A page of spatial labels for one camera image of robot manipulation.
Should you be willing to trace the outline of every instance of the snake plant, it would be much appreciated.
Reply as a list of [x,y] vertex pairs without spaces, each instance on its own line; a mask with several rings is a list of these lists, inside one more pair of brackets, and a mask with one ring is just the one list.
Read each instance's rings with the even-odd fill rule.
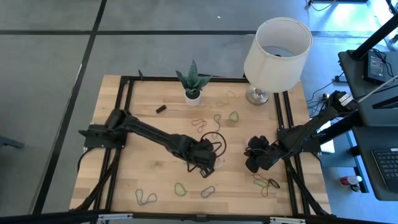
[[192,60],[188,76],[185,77],[181,72],[176,71],[178,79],[181,81],[182,86],[189,95],[194,95],[200,91],[211,79],[211,77],[199,77],[198,68],[195,60]]

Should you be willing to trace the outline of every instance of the wooden table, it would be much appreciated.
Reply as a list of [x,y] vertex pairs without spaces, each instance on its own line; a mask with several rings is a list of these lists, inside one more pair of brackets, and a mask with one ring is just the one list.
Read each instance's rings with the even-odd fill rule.
[[[94,123],[103,124],[114,108],[119,79],[118,75],[104,76],[93,116]],[[243,152],[249,139],[265,135],[272,142],[278,128],[274,96],[270,95],[269,101],[262,106],[253,106],[245,96],[248,85],[210,82],[203,89],[201,105],[192,107],[185,103],[184,89],[179,82],[135,81],[130,106],[134,116],[165,132],[200,139],[203,133],[217,129],[213,117],[220,114],[220,133],[226,138],[228,148],[222,156],[225,160],[223,165],[204,179],[198,170],[188,173],[186,163],[172,156],[163,146],[136,134],[129,134],[121,154],[112,211],[291,215],[284,162],[280,160],[268,171],[260,169],[259,174],[278,181],[281,186],[280,189],[270,187],[266,198],[260,194],[261,188],[253,184],[252,173],[244,164],[246,157]],[[230,97],[228,105],[217,107],[217,102],[227,102],[228,90],[233,91],[236,97]],[[295,125],[307,122],[308,111],[301,83],[289,90],[289,97]],[[284,104],[281,104],[286,124]],[[166,105],[167,109],[157,114],[155,110],[162,105]],[[228,119],[232,111],[239,113],[239,122],[234,123]],[[207,122],[203,133],[198,133],[197,127],[191,125],[192,120],[199,118]],[[82,160],[70,208],[79,206],[98,182],[103,156],[104,149],[95,149]],[[330,212],[319,161],[309,153],[301,153],[300,156],[306,186],[323,209]],[[185,186],[188,191],[186,196],[175,195],[176,182]],[[200,192],[210,185],[215,186],[216,192],[207,199],[201,198]],[[144,199],[149,194],[156,193],[157,202],[138,205],[136,189],[144,191]],[[101,208],[104,208],[107,192],[106,186]],[[302,212],[297,187],[295,192],[298,209]]]

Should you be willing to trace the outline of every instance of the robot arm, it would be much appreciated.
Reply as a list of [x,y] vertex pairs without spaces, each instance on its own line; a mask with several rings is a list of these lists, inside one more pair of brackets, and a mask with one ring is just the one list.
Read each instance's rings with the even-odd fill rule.
[[270,169],[279,159],[288,159],[302,151],[302,145],[310,138],[318,138],[317,129],[327,121],[340,115],[350,114],[356,109],[356,101],[344,91],[333,92],[325,103],[325,109],[304,125],[294,127],[281,136],[278,144],[269,144],[265,136],[253,137],[248,143],[245,155],[248,156],[246,166],[252,172],[261,167]]
[[79,131],[80,134],[107,138],[113,142],[122,141],[126,132],[136,133],[166,148],[173,156],[201,169],[203,178],[214,172],[216,153],[213,143],[208,139],[199,141],[184,134],[169,134],[149,124],[139,121],[126,110],[113,110],[102,130]]

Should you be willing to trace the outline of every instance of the white lampshade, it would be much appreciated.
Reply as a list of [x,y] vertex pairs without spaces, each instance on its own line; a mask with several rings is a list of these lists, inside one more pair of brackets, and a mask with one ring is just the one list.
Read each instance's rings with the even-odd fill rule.
[[262,91],[286,91],[300,80],[312,44],[312,34],[301,22],[285,17],[270,19],[256,32],[244,73]]

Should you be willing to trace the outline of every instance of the table leg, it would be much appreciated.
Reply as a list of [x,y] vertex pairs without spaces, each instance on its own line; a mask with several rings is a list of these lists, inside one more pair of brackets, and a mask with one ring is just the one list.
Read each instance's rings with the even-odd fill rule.
[[361,190],[362,193],[369,193],[368,185],[366,184],[366,181],[364,178],[364,172],[362,171],[361,166],[359,165],[359,161],[358,161],[358,156],[360,156],[358,146],[353,146],[349,150],[351,151],[352,155],[354,156],[354,160],[355,160],[355,164],[356,164],[356,167],[354,167],[355,175],[358,175],[362,178],[362,181],[358,184],[359,189]]

